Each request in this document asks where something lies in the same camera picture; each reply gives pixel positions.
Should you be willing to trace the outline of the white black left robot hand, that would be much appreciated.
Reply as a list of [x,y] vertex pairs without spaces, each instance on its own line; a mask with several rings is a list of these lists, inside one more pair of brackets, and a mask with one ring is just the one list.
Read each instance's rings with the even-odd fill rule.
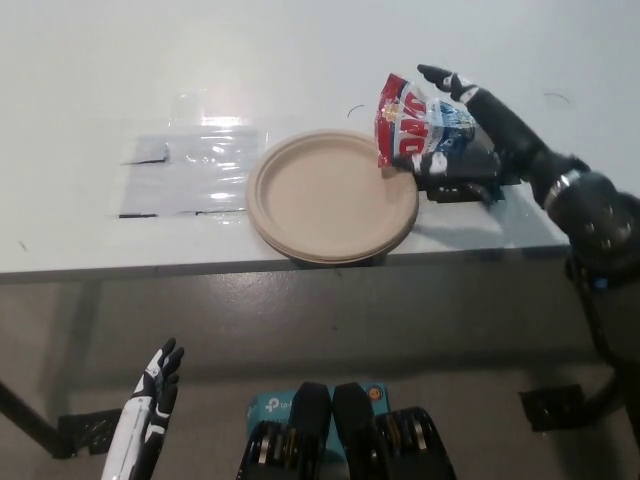
[[184,349],[169,339],[145,367],[125,403],[107,453],[102,480],[150,480],[179,390]]

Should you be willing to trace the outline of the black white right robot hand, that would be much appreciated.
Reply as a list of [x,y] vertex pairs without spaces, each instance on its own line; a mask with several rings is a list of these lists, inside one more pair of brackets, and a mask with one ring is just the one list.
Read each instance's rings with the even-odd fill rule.
[[428,82],[466,107],[493,142],[507,170],[531,185],[537,202],[544,201],[561,176],[590,170],[577,157],[553,151],[490,91],[437,66],[420,64],[417,69]]

